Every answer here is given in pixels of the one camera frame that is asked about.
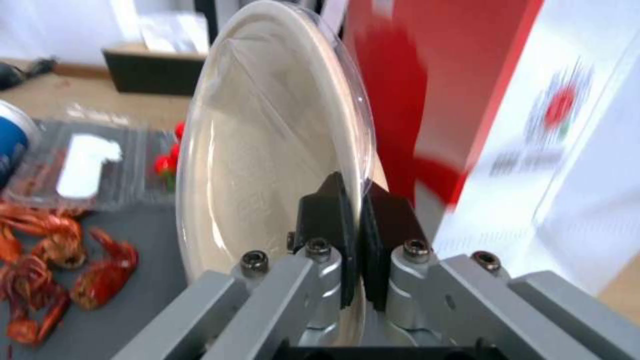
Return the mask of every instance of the cardboard box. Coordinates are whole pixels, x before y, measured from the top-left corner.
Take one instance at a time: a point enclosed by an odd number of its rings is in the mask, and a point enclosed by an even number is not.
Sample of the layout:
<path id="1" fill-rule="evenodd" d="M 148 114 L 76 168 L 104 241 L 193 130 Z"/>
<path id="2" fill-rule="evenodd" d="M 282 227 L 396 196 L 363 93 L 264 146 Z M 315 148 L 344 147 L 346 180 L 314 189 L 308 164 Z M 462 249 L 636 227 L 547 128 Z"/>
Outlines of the cardboard box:
<path id="1" fill-rule="evenodd" d="M 206 55 L 160 53 L 129 43 L 102 50 L 119 92 L 193 95 Z"/>

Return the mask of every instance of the red logo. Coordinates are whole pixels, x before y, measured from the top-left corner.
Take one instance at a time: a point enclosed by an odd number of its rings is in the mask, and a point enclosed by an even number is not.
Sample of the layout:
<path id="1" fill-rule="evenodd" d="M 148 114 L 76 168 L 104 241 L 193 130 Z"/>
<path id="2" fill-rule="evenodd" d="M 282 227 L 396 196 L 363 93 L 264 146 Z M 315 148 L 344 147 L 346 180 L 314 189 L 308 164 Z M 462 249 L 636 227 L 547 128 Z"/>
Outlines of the red logo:
<path id="1" fill-rule="evenodd" d="M 576 91 L 573 85 L 568 85 L 556 92 L 545 113 L 545 130 L 556 129 L 566 120 L 571 113 L 575 98 Z"/>

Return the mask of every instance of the cooked crayfish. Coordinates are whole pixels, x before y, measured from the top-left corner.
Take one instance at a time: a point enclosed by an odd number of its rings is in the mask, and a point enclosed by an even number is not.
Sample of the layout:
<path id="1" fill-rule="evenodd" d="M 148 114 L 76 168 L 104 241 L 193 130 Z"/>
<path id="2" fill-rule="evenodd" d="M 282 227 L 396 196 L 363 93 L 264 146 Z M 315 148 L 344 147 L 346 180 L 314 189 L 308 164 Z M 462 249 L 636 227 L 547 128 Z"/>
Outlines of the cooked crayfish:
<path id="1" fill-rule="evenodd" d="M 82 227 L 73 218 L 61 217 L 50 211 L 2 204 L 0 222 L 33 236 L 45 236 L 31 253 L 46 263 L 54 263 L 62 268 L 77 268 L 86 259 Z"/>
<path id="2" fill-rule="evenodd" d="M 57 217 L 73 218 L 73 219 L 81 218 L 84 214 L 87 214 L 86 209 L 76 208 L 73 206 L 70 206 L 70 207 L 61 206 L 56 209 L 37 209 L 37 208 L 31 208 L 31 209 L 33 211 L 39 211 L 41 213 L 50 214 Z"/>
<path id="3" fill-rule="evenodd" d="M 0 224 L 0 260 L 15 263 L 22 255 L 22 244 L 15 238 L 8 225 Z"/>
<path id="4" fill-rule="evenodd" d="M 37 345 L 46 339 L 70 304 L 67 290 L 53 280 L 47 265 L 32 255 L 5 266 L 1 295 L 9 302 L 7 336 L 27 345 Z M 29 309 L 37 311 L 46 305 L 49 308 L 41 325 L 30 319 Z"/>
<path id="5" fill-rule="evenodd" d="M 92 310 L 111 300 L 138 266 L 138 251 L 129 243 L 117 243 L 109 234 L 93 228 L 91 236 L 107 252 L 108 257 L 91 264 L 78 277 L 71 299 L 80 307 Z"/>

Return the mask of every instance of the hex socket screw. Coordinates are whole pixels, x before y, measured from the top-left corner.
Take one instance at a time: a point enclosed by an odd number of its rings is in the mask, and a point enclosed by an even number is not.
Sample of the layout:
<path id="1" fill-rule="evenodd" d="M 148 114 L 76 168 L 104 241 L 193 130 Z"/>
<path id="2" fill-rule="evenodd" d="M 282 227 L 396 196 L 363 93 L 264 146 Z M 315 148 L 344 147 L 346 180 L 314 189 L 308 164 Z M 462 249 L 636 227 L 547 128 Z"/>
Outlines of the hex socket screw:
<path id="1" fill-rule="evenodd" d="M 331 257 L 331 245 L 325 238 L 312 238 L 305 244 L 306 257 L 317 263 L 325 263 Z"/>
<path id="2" fill-rule="evenodd" d="M 476 251 L 471 254 L 471 259 L 490 273 L 498 272 L 502 268 L 500 258 L 488 251 Z"/>
<path id="3" fill-rule="evenodd" d="M 431 248 L 425 240 L 411 239 L 403 244 L 403 255 L 408 261 L 415 264 L 422 264 L 429 261 Z"/>
<path id="4" fill-rule="evenodd" d="M 269 271 L 269 257 L 260 250 L 245 252 L 240 260 L 240 267 L 244 276 L 247 277 L 266 274 Z"/>
<path id="5" fill-rule="evenodd" d="M 289 231 L 287 233 L 287 252 L 290 254 L 294 253 L 294 241 L 296 240 L 296 232 L 295 231 Z"/>

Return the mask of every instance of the round plastic container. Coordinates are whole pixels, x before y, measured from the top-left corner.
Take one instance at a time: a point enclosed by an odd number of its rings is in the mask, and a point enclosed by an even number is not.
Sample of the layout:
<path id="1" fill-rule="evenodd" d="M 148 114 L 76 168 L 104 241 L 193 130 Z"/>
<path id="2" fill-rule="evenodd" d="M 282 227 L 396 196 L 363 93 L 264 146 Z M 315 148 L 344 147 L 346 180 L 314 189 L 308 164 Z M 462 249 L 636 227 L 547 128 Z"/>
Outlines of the round plastic container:
<path id="1" fill-rule="evenodd" d="M 357 224 L 374 149 L 364 87 L 340 40 L 301 8 L 245 6 L 211 47 L 182 139 L 177 224 L 189 280 L 229 273 L 249 250 L 286 255 L 298 201 L 334 171 Z M 360 294 L 340 316 L 339 344 L 360 340 Z"/>
<path id="2" fill-rule="evenodd" d="M 33 120 L 14 105 L 0 100 L 0 188 L 25 150 L 39 139 L 40 131 Z"/>

